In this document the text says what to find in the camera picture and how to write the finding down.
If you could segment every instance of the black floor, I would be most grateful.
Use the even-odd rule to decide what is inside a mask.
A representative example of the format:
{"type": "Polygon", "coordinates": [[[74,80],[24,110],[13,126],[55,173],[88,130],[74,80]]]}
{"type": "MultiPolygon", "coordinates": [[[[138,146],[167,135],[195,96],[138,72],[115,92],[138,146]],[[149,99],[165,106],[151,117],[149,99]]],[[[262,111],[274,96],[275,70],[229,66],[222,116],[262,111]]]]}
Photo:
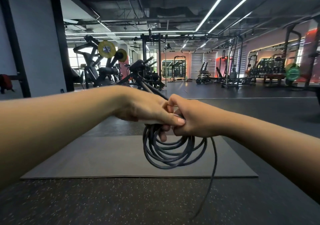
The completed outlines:
{"type": "MultiPolygon", "coordinates": [[[[238,98],[201,101],[320,137],[320,106],[312,92],[168,83],[166,94],[172,93],[238,98]]],[[[143,127],[109,118],[86,135],[140,135],[143,127]]],[[[252,152],[226,140],[259,178],[215,179],[203,211],[192,222],[188,218],[202,200],[208,179],[20,181],[0,193],[0,224],[319,224],[317,203],[252,152]]]]}

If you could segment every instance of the person's left hand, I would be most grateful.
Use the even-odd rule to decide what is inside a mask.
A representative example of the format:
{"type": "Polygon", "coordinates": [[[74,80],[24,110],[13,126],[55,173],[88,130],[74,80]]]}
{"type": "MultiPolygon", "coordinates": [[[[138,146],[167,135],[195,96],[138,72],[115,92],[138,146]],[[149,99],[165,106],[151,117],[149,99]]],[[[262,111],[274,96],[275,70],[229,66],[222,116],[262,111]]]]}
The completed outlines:
{"type": "MultiPolygon", "coordinates": [[[[185,120],[168,112],[168,102],[156,95],[146,91],[121,87],[124,98],[114,115],[126,121],[155,120],[166,124],[164,131],[170,126],[183,126],[185,120]]],[[[161,132],[159,135],[162,142],[166,141],[166,135],[161,132]]]]}

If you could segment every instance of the jump rope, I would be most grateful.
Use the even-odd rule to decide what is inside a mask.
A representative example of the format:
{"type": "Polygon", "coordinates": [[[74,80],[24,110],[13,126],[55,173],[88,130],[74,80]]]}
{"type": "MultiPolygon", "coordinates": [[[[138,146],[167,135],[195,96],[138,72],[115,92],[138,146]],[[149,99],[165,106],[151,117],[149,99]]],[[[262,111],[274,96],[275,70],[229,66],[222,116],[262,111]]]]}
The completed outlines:
{"type": "MultiPolygon", "coordinates": [[[[158,135],[161,131],[161,124],[152,124],[152,125],[146,125],[144,131],[143,131],[143,151],[144,155],[146,156],[146,159],[150,164],[152,164],[154,167],[157,167],[158,169],[173,169],[180,166],[186,166],[193,164],[194,162],[198,161],[203,154],[206,151],[207,145],[208,145],[208,139],[203,138],[202,141],[196,146],[195,145],[195,137],[194,136],[183,136],[176,142],[162,142],[158,139],[158,135]],[[170,152],[171,150],[175,150],[181,146],[183,146],[186,143],[186,147],[183,152],[170,152]],[[200,154],[190,160],[187,161],[187,159],[191,156],[191,154],[198,150],[200,147],[202,147],[202,151],[200,154]],[[157,160],[161,162],[163,165],[159,165],[154,162],[154,160],[157,160]]],[[[200,203],[200,206],[197,210],[197,212],[191,217],[190,219],[193,220],[198,216],[198,214],[201,212],[202,207],[207,199],[207,196],[210,193],[212,182],[214,179],[214,174],[216,172],[217,168],[217,149],[216,144],[214,142],[214,139],[211,137],[213,150],[214,150],[214,167],[209,183],[209,187],[207,190],[206,195],[204,196],[204,199],[200,203]]]]}

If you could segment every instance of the exercise mat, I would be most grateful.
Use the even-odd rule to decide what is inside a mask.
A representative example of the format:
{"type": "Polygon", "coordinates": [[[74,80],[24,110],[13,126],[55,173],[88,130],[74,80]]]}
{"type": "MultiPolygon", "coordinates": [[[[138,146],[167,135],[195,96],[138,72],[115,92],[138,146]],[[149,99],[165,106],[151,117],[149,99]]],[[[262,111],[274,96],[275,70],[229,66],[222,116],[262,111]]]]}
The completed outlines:
{"type": "MultiPolygon", "coordinates": [[[[168,136],[168,142],[178,137],[168,136]]],[[[214,138],[218,164],[215,177],[257,177],[258,175],[222,139],[214,138]]],[[[186,144],[177,149],[184,149],[186,144]]],[[[188,160],[200,153],[194,151],[188,160]]],[[[80,137],[22,176],[22,179],[85,177],[211,177],[214,149],[208,138],[207,150],[197,162],[162,170],[144,156],[142,136],[80,137]]]]}

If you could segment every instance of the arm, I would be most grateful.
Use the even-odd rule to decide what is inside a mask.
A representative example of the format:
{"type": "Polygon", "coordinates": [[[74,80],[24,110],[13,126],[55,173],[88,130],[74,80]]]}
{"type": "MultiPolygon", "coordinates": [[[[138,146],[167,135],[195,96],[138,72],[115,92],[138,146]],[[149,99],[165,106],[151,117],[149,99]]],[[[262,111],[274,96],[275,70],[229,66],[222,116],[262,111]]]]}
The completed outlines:
{"type": "Polygon", "coordinates": [[[183,125],[166,105],[157,95],[124,86],[1,101],[0,189],[111,115],[183,125]]]}
{"type": "Polygon", "coordinates": [[[320,201],[319,138],[177,95],[170,97],[169,105],[171,112],[177,105],[176,113],[186,118],[185,126],[174,129],[176,135],[232,138],[320,201]]]}

